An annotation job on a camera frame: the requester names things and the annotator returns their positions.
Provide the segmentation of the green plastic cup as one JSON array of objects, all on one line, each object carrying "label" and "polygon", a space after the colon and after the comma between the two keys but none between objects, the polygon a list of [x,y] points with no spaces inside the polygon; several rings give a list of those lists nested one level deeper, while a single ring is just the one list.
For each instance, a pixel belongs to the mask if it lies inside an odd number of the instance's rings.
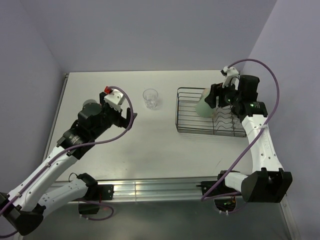
[{"label": "green plastic cup", "polygon": [[205,88],[196,104],[195,111],[198,116],[202,118],[211,118],[212,113],[216,112],[215,108],[210,108],[210,106],[205,102],[205,97],[208,94],[209,88]]}]

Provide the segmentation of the tall clear glass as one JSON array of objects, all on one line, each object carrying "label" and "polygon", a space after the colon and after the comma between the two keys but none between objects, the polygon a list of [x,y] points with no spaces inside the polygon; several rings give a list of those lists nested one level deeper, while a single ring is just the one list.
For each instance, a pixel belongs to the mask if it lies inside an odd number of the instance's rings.
[{"label": "tall clear glass", "polygon": [[155,89],[153,88],[146,89],[143,92],[142,96],[144,99],[144,103],[148,109],[155,109],[157,107],[159,95]]}]

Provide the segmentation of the cream floral mug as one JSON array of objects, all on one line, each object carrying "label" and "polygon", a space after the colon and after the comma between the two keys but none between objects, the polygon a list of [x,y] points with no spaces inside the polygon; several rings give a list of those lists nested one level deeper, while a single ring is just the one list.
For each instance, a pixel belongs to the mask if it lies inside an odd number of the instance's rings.
[{"label": "cream floral mug", "polygon": [[210,117],[211,117],[212,119],[215,119],[215,118],[217,117],[217,113],[215,113],[215,112],[212,113]]}]

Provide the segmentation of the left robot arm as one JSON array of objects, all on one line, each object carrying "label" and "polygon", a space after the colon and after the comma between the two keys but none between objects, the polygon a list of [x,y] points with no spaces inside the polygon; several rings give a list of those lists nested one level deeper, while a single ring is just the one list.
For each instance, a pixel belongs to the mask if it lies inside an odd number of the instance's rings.
[{"label": "left robot arm", "polygon": [[128,95],[112,87],[99,94],[99,102],[84,102],[77,119],[57,141],[42,164],[20,185],[0,194],[0,214],[22,236],[32,233],[53,211],[73,200],[91,201],[99,194],[98,182],[89,174],[81,173],[64,186],[47,190],[69,167],[99,144],[97,138],[112,126],[127,132],[137,113],[129,106],[122,116],[122,104]]}]

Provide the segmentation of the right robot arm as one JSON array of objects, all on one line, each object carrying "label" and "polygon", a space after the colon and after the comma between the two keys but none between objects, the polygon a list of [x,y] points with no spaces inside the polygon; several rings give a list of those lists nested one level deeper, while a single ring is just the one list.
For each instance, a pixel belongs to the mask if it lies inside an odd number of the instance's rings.
[{"label": "right robot arm", "polygon": [[[291,172],[284,170],[273,146],[268,126],[272,116],[265,103],[258,101],[259,82],[256,76],[235,73],[227,76],[224,82],[213,84],[205,98],[211,107],[215,104],[231,107],[245,130],[249,145],[203,194],[202,201],[211,199],[210,193],[217,189],[222,195],[234,190],[247,203],[280,203],[293,182]],[[247,152],[252,157],[249,175],[233,170]]]}]

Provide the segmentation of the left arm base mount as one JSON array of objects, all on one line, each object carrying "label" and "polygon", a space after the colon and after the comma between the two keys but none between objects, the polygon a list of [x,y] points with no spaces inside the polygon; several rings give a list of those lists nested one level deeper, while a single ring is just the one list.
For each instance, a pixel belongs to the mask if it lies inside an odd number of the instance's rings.
[{"label": "left arm base mount", "polygon": [[90,187],[88,192],[82,197],[85,202],[78,202],[78,213],[82,216],[96,215],[99,210],[110,210],[110,215],[114,213],[114,209],[109,206],[102,206],[103,201],[113,199],[113,184],[98,184]]}]

